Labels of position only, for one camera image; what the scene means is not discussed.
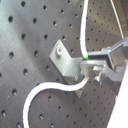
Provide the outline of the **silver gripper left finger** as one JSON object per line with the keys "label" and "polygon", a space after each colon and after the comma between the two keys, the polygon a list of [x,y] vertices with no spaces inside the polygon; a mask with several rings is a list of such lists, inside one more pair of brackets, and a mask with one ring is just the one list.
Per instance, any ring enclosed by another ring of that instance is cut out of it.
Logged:
{"label": "silver gripper left finger", "polygon": [[119,66],[112,70],[105,61],[82,61],[80,67],[86,77],[94,76],[94,83],[98,86],[105,78],[121,82],[125,73],[125,67]]}

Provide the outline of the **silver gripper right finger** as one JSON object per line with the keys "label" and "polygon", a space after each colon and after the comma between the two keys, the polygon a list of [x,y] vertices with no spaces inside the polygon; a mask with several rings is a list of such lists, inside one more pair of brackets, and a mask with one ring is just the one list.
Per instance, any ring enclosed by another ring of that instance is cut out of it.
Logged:
{"label": "silver gripper right finger", "polygon": [[128,59],[128,37],[121,39],[111,47],[89,52],[88,56],[90,59],[106,59],[110,67],[115,67]]}

